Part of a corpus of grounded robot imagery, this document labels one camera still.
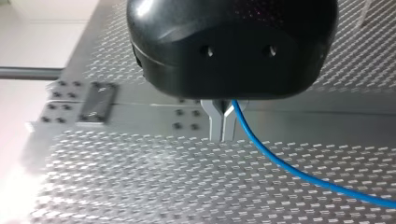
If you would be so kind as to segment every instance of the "screw hole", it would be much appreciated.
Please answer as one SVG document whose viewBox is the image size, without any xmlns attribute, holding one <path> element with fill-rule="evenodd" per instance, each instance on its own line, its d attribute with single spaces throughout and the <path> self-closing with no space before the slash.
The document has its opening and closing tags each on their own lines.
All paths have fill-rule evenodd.
<svg viewBox="0 0 396 224">
<path fill-rule="evenodd" d="M 203 46 L 201 47 L 201 54 L 210 58 L 213 56 L 214 51 L 210 46 Z"/>
<path fill-rule="evenodd" d="M 276 56 L 277 48 L 273 45 L 268 45 L 262 50 L 262 54 L 265 57 L 273 58 Z"/>
</svg>

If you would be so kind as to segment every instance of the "metal tread plate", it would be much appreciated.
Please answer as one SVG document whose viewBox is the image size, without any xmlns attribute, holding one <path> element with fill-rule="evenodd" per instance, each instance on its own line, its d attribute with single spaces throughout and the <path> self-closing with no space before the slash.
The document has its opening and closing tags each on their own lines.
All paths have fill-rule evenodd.
<svg viewBox="0 0 396 224">
<path fill-rule="evenodd" d="M 396 197 L 396 148 L 265 142 L 312 175 Z M 287 174 L 246 140 L 66 131 L 33 223 L 394 223 L 377 207 Z"/>
</svg>

